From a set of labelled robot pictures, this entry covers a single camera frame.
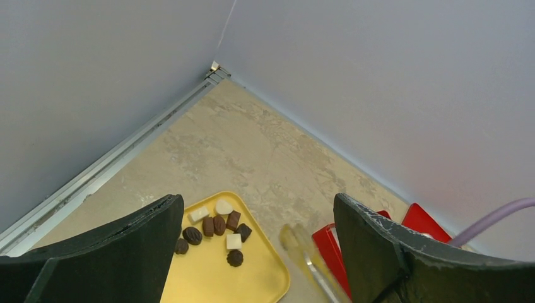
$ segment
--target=metal frame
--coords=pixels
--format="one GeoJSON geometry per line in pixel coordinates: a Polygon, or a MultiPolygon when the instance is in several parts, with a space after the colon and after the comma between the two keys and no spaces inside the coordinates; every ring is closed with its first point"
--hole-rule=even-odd
{"type": "Polygon", "coordinates": [[[214,62],[205,80],[184,98],[147,122],[0,234],[0,255],[19,256],[31,249],[198,100],[229,77],[230,74],[214,62]]]}

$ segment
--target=brown candy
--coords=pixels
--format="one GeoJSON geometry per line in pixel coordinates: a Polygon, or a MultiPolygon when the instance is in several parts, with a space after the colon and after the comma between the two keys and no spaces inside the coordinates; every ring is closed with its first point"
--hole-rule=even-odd
{"type": "Polygon", "coordinates": [[[182,232],[182,236],[191,245],[199,245],[203,240],[203,235],[195,227],[186,227],[182,232]]]}
{"type": "Polygon", "coordinates": [[[230,266],[238,267],[244,262],[244,254],[241,251],[230,251],[226,256],[226,261],[230,266]]]}
{"type": "Polygon", "coordinates": [[[203,219],[203,233],[206,237],[214,236],[214,218],[206,217],[203,219]]]}
{"type": "Polygon", "coordinates": [[[240,234],[242,236],[242,243],[245,243],[247,238],[251,235],[252,229],[245,223],[241,223],[240,226],[234,231],[234,234],[240,234]]]}
{"type": "Polygon", "coordinates": [[[186,240],[180,238],[175,244],[175,254],[186,254],[189,249],[189,245],[186,240]]]}
{"type": "Polygon", "coordinates": [[[226,227],[233,232],[236,231],[236,228],[238,227],[238,223],[240,221],[240,217],[242,216],[241,213],[233,210],[226,219],[226,227]]]}
{"type": "Polygon", "coordinates": [[[225,233],[225,219],[221,215],[214,217],[214,232],[216,235],[223,235],[225,233]]]}

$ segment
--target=metal tongs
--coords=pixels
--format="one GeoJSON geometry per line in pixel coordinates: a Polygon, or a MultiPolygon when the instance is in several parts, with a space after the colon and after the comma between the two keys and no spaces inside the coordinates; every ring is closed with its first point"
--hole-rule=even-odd
{"type": "Polygon", "coordinates": [[[303,225],[294,227],[284,224],[279,240],[290,259],[299,267],[307,278],[316,286],[326,302],[351,302],[340,284],[333,277],[329,268],[312,242],[311,236],[303,225]]]}

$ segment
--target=white chocolate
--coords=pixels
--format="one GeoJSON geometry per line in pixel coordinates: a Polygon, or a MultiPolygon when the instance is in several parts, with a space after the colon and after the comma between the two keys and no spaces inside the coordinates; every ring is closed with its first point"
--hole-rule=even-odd
{"type": "Polygon", "coordinates": [[[242,235],[230,234],[226,235],[226,248],[228,250],[242,248],[242,235]]]}
{"type": "Polygon", "coordinates": [[[233,210],[232,205],[224,199],[219,199],[216,202],[216,213],[218,215],[228,215],[233,210]]]}
{"type": "Polygon", "coordinates": [[[197,223],[198,221],[201,221],[204,217],[207,217],[210,214],[206,206],[203,206],[201,208],[198,208],[192,212],[189,213],[188,217],[192,224],[197,223]]]}

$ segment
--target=tray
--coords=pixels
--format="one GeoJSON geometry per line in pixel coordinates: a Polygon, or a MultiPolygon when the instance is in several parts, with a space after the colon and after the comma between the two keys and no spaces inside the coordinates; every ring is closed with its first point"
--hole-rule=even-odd
{"type": "Polygon", "coordinates": [[[206,206],[215,216],[215,204],[225,199],[242,216],[252,233],[241,251],[244,263],[232,267],[226,262],[226,230],[222,236],[203,237],[198,246],[189,246],[185,255],[173,255],[162,303],[168,302],[277,302],[290,287],[290,273],[268,238],[254,220],[243,200],[228,191],[215,194],[184,210],[182,229],[195,226],[202,232],[202,221],[191,225],[188,214],[206,206]]]}

